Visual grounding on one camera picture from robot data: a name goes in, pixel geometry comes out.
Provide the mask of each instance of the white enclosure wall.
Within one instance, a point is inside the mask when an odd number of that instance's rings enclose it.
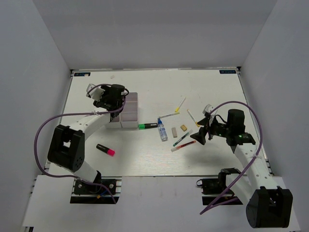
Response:
[[[278,1],[242,68],[242,85],[263,126],[273,172],[294,195],[309,231],[309,1]]]
[[[31,0],[0,1],[0,231],[20,231],[34,178],[37,128],[62,110],[70,71]],[[46,160],[53,127],[40,137]]]
[[[70,69],[241,66],[276,0],[34,0]]]

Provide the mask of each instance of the eraser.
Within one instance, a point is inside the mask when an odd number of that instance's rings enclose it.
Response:
[[[186,130],[188,129],[185,125],[181,125],[180,128],[181,128],[183,131],[186,131]]]
[[[176,131],[176,127],[172,128],[172,133],[173,133],[173,137],[177,138],[177,131]]]

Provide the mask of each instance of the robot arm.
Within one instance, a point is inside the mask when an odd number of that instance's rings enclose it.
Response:
[[[121,113],[119,109],[125,103],[124,91],[125,87],[121,85],[104,85],[101,88],[89,85],[87,96],[95,100],[93,104],[96,107],[104,108],[107,112],[85,116],[69,126],[57,126],[48,151],[48,160],[83,180],[100,183],[101,173],[84,160],[85,141]]]
[[[198,133],[192,134],[191,138],[203,145],[206,143],[207,133],[209,140],[214,135],[226,138],[226,143],[245,168],[255,156],[257,147],[253,137],[245,132],[244,112],[236,109],[229,110],[227,122],[219,123],[216,120],[216,112],[212,110],[211,105],[206,106],[203,111],[205,118],[198,122],[203,127]],[[247,205],[247,220],[253,228],[286,228],[290,221],[293,196],[288,189],[282,189],[275,182],[262,159],[262,155],[258,155],[248,168],[246,175],[249,182],[242,176],[231,190],[244,205]],[[239,174],[240,171],[234,168],[222,169],[218,175],[222,190]]]

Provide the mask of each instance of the white pen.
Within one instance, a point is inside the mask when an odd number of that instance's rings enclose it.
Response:
[[[185,97],[183,98],[183,100],[180,102],[179,106],[176,108],[175,112],[178,112],[179,111],[179,108],[181,107],[181,105],[183,104],[185,100]]]
[[[194,123],[197,125],[197,127],[199,127],[199,124],[197,123],[197,121],[195,120],[195,118],[193,117],[193,115],[191,114],[191,112],[189,111],[189,109],[187,109],[188,114],[190,115],[190,117],[192,118],[192,120],[194,121]]]
[[[172,114],[169,114],[169,115],[159,116],[159,118],[169,117],[169,116],[178,115],[178,114],[180,114],[180,112],[175,112],[175,113],[172,113]]]

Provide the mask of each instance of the pink cap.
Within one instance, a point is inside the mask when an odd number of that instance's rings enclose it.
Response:
[[[115,151],[109,149],[109,150],[107,151],[107,154],[109,154],[110,156],[114,156]]]

